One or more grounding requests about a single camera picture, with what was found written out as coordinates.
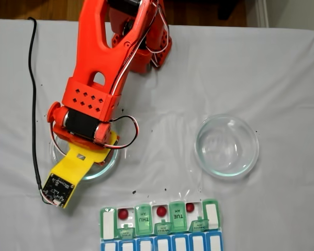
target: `white wall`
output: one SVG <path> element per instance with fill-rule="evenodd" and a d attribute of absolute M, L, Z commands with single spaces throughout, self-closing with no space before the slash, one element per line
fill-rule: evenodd
<path fill-rule="evenodd" d="M 270 27 L 314 30 L 314 0 L 266 0 Z"/>

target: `black cable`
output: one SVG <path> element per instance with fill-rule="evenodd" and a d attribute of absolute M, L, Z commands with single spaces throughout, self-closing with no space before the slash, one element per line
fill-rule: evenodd
<path fill-rule="evenodd" d="M 33 161 L 33 167 L 34 167 L 34 170 L 35 170 L 35 177 L 36 177 L 36 183 L 37 183 L 37 186 L 38 186 L 38 190 L 40 190 L 40 192 L 41 192 L 42 191 L 42 182 L 41 182 L 40 173 L 38 171 L 37 155 L 36 155 L 36 83 L 35 83 L 35 78 L 33 77 L 32 69 L 31 69 L 31 53 L 32 53 L 33 41 L 35 39 L 35 34 L 36 34 L 37 22 L 32 17 L 28 17 L 28 20 L 32 20 L 33 21 L 33 30 L 32 30 L 30 46 L 29 46 L 29 55 L 28 55 L 28 68 L 29 68 L 29 73 L 30 73 L 31 82 L 32 82 L 32 111 L 31 111 L 32 161 Z M 42 201 L 45 204 L 50 204 L 50 203 L 45 202 L 43 197 L 42 197 Z"/>

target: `white tablecloth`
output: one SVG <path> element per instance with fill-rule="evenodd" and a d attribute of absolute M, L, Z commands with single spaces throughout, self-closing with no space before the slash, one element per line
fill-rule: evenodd
<path fill-rule="evenodd" d="M 81 184 L 62 210 L 41 202 L 33 172 L 32 25 L 0 20 L 0 250 L 99 250 L 104 206 L 216 198 L 226 251 L 314 251 L 314 31 L 171 26 L 163 68 L 130 73 L 122 93 L 137 141 L 107 180 Z M 73 73 L 76 36 L 76 22 L 39 22 L 32 66 L 43 183 L 53 166 L 45 115 Z M 197 127 L 218 113 L 244 119 L 259 138 L 259 161 L 240 182 L 217 181 L 194 161 Z M 132 132 L 122 126 L 123 141 Z"/>

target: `red ball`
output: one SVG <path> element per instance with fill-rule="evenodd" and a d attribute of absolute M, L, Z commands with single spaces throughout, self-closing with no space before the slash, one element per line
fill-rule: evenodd
<path fill-rule="evenodd" d="M 122 208 L 119 210 L 118 216 L 121 220 L 125 220 L 126 218 L 128 218 L 128 210 L 125 208 Z"/>
<path fill-rule="evenodd" d="M 192 213 L 194 211 L 194 204 L 193 203 L 187 203 L 186 204 L 186 211 L 189 213 Z"/>
<path fill-rule="evenodd" d="M 165 207 L 163 207 L 163 206 L 159 206 L 158 208 L 157 208 L 157 215 L 159 216 L 159 217 L 164 217 L 165 215 L 166 215 L 166 208 Z"/>

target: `glass bowl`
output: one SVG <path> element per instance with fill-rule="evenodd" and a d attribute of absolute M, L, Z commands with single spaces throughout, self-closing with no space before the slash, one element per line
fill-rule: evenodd
<path fill-rule="evenodd" d="M 254 167 L 259 143 L 254 131 L 239 118 L 215 115 L 206 119 L 194 144 L 196 159 L 207 173 L 221 179 L 244 177 Z"/>

